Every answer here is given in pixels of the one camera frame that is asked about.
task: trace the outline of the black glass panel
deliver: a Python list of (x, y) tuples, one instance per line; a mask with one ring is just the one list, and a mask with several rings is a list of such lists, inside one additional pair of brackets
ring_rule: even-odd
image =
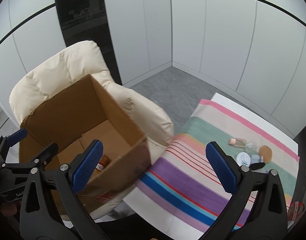
[(104, 0), (55, 0), (66, 46), (95, 41), (114, 81), (122, 84), (113, 50)]

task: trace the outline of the cream armchair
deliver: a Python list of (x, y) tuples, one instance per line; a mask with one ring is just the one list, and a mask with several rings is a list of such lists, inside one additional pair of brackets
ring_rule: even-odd
[[(11, 109), (19, 123), (40, 104), (91, 74), (135, 121), (148, 137), (151, 163), (159, 158), (173, 138), (173, 123), (162, 108), (132, 89), (116, 84), (107, 68), (100, 48), (93, 41), (78, 42), (63, 49), (26, 74), (9, 97)], [(111, 212), (133, 187), (93, 211), (93, 219)]]

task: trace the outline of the purple stripe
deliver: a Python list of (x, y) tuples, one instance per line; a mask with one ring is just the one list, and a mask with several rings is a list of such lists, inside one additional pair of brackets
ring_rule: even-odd
[(157, 194), (154, 190), (149, 188), (146, 184), (144, 184), (142, 181), (138, 180), (136, 182), (136, 186), (139, 190), (141, 190), (145, 195), (147, 195), (151, 200), (153, 200), (156, 204), (158, 204), (160, 207), (177, 217), (178, 219), (182, 220), (183, 222), (187, 223), (191, 227), (201, 231), (205, 232), (209, 226), (202, 223), (201, 221), (189, 216), (188, 214), (184, 213), (183, 211), (179, 210), (175, 206), (171, 205), (168, 201), (166, 201), (164, 198), (162, 198), (159, 194)]
[[(164, 158), (159, 158), (150, 170), (173, 188), (217, 216), (229, 202), (229, 200), (194, 180)], [(238, 223), (244, 225), (249, 213), (250, 211), (245, 209)]]

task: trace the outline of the brown makeup sponge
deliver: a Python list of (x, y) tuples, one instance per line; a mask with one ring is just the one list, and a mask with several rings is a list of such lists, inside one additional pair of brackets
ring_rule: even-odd
[(263, 161), (265, 163), (269, 163), (272, 159), (272, 150), (270, 147), (266, 146), (266, 145), (262, 145), (259, 148), (259, 155), (263, 156)]

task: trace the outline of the blue gripper pad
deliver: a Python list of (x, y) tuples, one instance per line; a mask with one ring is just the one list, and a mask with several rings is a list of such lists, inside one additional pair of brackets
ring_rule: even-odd
[(84, 190), (102, 156), (102, 142), (99, 140), (93, 140), (87, 149), (82, 154), (77, 155), (71, 162), (71, 182), (72, 190), (75, 194)]
[(231, 156), (226, 155), (216, 142), (206, 145), (205, 155), (224, 190), (227, 193), (235, 194), (241, 179), (238, 164)]
[(8, 136), (6, 144), (7, 146), (12, 147), (19, 141), (23, 140), (26, 136), (27, 136), (27, 131), (25, 128), (22, 128), (21, 130), (18, 130), (12, 135)]

